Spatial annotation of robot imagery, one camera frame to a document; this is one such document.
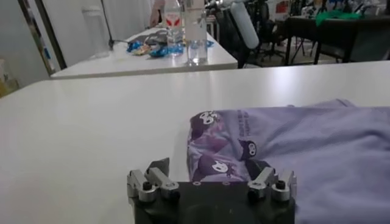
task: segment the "lavender t-shirt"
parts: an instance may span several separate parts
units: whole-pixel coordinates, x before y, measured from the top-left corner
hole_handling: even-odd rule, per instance
[[[250,161],[297,175],[297,223],[390,223],[390,108],[205,111],[191,118],[193,181],[249,181]]]

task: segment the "cable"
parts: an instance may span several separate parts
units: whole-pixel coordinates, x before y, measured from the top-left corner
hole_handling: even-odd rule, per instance
[[[101,0],[101,3],[102,3],[102,8],[103,8],[103,14],[104,14],[105,23],[106,23],[107,29],[108,29],[108,35],[110,36],[110,39],[108,41],[108,46],[110,46],[110,50],[112,51],[114,49],[114,40],[112,39],[110,26],[108,25],[108,19],[107,19],[107,15],[105,13],[105,7],[104,7],[103,0]]]

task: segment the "white wall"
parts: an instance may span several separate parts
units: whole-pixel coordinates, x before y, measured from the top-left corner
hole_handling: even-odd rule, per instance
[[[113,38],[125,40],[143,31],[149,25],[152,1],[104,0]],[[71,66],[92,56],[81,8],[101,7],[100,0],[43,0],[43,3],[66,64]]]
[[[49,78],[18,1],[0,0],[0,57],[21,86]]]
[[[80,0],[43,0],[66,65],[92,56]]]

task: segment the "bolt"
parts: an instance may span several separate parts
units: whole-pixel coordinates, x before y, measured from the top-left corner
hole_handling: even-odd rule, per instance
[[[276,186],[276,189],[284,190],[286,188],[286,183],[282,180],[278,180],[278,182],[276,182],[275,186]]]
[[[142,189],[144,190],[144,191],[149,191],[149,190],[151,190],[152,189],[152,187],[153,187],[153,185],[151,184],[151,182],[144,182],[143,184],[142,184]]]

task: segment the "plastic bottle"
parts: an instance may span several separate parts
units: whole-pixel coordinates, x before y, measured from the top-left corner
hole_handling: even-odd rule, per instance
[[[188,63],[207,61],[207,30],[204,0],[185,0],[185,39]]]
[[[176,49],[180,48],[183,41],[182,29],[182,8],[178,0],[165,0],[164,17],[168,30],[168,47],[173,49],[171,56],[175,57],[180,54]]]

